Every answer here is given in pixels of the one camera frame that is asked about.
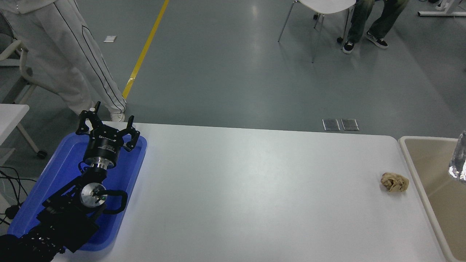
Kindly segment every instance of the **gray floor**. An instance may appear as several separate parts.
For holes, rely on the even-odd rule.
[[[121,90],[163,2],[78,1]],[[466,18],[418,17],[434,5],[411,0],[386,36],[390,48],[362,39],[345,55],[336,42],[344,13],[328,15],[311,63],[318,35],[311,10],[296,5],[277,42],[291,3],[171,0],[129,93],[127,115],[144,123],[317,132],[324,131],[323,118],[355,118],[361,130],[342,132],[397,139],[455,138],[465,129]],[[367,27],[382,8],[375,4]],[[107,35],[117,35],[116,42],[103,43]],[[0,76],[2,86],[16,77],[3,69]],[[75,131],[77,116],[41,89],[28,104],[22,122],[51,155]],[[104,110],[102,119],[109,120]],[[38,177],[47,163],[16,131],[2,147],[16,147],[6,165],[22,177]]]

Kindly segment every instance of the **sink basin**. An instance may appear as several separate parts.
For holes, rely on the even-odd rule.
[[[445,258],[466,261],[466,186],[448,174],[456,138],[398,140]]]

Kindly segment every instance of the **blue tray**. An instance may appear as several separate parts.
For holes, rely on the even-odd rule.
[[[124,137],[125,141],[129,139],[130,136]],[[20,211],[13,219],[8,234],[21,237],[39,224],[36,216],[44,209],[42,203],[72,179],[81,175],[78,163],[82,161],[88,141],[89,136],[78,136],[73,133],[61,141]],[[129,200],[146,148],[147,141],[140,136],[136,148],[131,152],[121,149],[117,165],[108,170],[107,179],[103,181],[103,185],[107,189],[126,191]],[[121,204],[121,198],[109,197],[106,204],[108,209],[117,209]],[[100,226],[99,230],[80,250],[98,251],[110,245],[120,229],[125,211],[116,215],[102,214],[96,221]]]

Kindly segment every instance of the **black sneaker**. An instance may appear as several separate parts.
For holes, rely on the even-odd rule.
[[[353,52],[353,48],[354,48],[354,43],[351,43],[350,41],[346,41],[346,43],[343,44],[343,53],[351,54],[351,52]]]
[[[366,33],[366,38],[369,39],[371,42],[373,42],[376,46],[382,48],[382,49],[387,49],[388,44],[385,42],[383,38],[376,38],[374,35],[372,35],[369,31]]]

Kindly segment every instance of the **crumpled brown paper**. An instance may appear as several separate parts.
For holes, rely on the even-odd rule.
[[[389,192],[403,192],[408,189],[409,180],[397,173],[385,173],[382,175],[380,183],[382,183]]]

